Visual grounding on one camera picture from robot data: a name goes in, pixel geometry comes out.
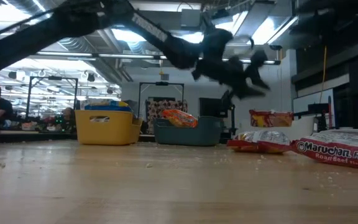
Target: crumb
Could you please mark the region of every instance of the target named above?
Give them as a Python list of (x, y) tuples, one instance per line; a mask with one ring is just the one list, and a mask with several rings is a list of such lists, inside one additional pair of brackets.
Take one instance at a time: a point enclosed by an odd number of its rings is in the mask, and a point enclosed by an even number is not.
[(6, 164), (5, 163), (0, 163), (0, 168), (5, 168), (6, 167)]

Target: yellow cable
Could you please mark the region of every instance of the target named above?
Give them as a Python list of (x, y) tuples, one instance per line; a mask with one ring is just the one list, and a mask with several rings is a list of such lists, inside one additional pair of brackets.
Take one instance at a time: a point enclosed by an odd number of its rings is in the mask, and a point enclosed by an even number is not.
[(323, 97), (323, 90), (324, 90), (324, 82), (326, 80), (326, 64), (327, 64), (327, 46), (324, 46), (324, 61), (323, 61), (323, 82), (321, 83), (321, 93), (320, 93), (320, 101)]

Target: maruchan logo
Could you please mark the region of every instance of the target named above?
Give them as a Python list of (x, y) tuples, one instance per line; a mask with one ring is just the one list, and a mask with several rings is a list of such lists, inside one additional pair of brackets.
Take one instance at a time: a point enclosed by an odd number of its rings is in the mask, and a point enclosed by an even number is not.
[(306, 151), (313, 151), (322, 154), (327, 154), (330, 156), (340, 156), (345, 158), (351, 158), (352, 152), (348, 149), (341, 149), (336, 146), (334, 147), (327, 147), (327, 146), (320, 146), (318, 144), (314, 144), (312, 142), (303, 142), (300, 141), (296, 144), (298, 151), (306, 152)]

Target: whiteboard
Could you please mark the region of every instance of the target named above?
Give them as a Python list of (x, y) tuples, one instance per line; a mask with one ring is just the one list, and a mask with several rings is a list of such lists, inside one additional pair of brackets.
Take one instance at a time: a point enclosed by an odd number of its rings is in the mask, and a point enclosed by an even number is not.
[[(308, 105), (313, 103), (319, 103), (321, 92), (313, 93), (310, 95), (302, 96), (299, 98), (293, 99), (293, 112), (299, 113), (308, 111)], [(328, 103), (328, 97), (331, 97), (331, 112), (332, 112), (332, 121), (333, 126), (335, 127), (335, 110), (334, 110), (334, 92), (333, 89), (324, 90), (323, 96), (321, 97), (321, 103)]]

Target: black shirt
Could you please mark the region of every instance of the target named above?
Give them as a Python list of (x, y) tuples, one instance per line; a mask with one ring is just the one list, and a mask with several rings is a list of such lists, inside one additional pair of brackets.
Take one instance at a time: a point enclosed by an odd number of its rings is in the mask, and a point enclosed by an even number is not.
[(5, 113), (2, 117), (0, 117), (0, 121), (10, 119), (13, 114), (12, 103), (5, 99), (0, 99), (0, 110), (4, 110)]

